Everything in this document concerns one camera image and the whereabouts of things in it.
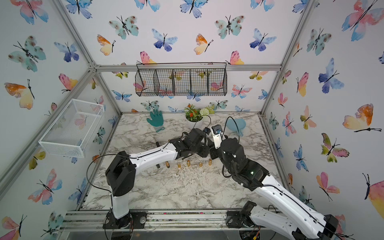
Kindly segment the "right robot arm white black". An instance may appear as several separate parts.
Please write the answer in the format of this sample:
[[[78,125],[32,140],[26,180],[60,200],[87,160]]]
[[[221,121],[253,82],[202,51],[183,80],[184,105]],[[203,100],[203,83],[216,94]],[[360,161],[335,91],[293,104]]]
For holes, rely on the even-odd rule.
[[[240,211],[243,225],[266,227],[290,240],[331,240],[336,236],[336,217],[323,215],[295,197],[267,169],[248,159],[236,138],[214,137],[208,146],[211,156],[219,158],[228,170],[228,178],[264,197],[280,211],[277,214],[248,201]]]

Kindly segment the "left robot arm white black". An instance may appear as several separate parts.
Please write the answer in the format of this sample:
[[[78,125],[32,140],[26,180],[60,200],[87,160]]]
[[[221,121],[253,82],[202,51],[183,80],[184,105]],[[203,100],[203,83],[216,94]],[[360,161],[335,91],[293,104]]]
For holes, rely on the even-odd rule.
[[[116,154],[108,166],[105,176],[111,191],[112,214],[120,220],[130,213],[129,192],[134,188],[136,177],[143,172],[163,163],[186,159],[193,155],[206,158],[210,153],[208,139],[210,130],[194,128],[189,133],[183,132],[180,137],[145,152],[128,154],[121,151]]]

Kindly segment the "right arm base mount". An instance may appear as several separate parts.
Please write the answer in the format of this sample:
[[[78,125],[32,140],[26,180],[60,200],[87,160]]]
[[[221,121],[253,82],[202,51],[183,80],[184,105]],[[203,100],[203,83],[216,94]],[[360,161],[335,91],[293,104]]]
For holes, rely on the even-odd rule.
[[[240,229],[260,227],[262,218],[268,211],[256,203],[247,201],[240,211],[227,211],[226,226],[228,228]]]

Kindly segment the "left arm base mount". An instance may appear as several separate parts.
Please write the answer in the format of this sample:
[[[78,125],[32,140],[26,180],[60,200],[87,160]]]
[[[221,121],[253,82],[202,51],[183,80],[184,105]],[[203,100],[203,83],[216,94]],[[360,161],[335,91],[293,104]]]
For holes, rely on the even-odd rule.
[[[119,229],[144,229],[147,221],[146,212],[129,212],[126,216],[117,219],[111,211],[106,215],[103,224],[104,230],[119,230]]]

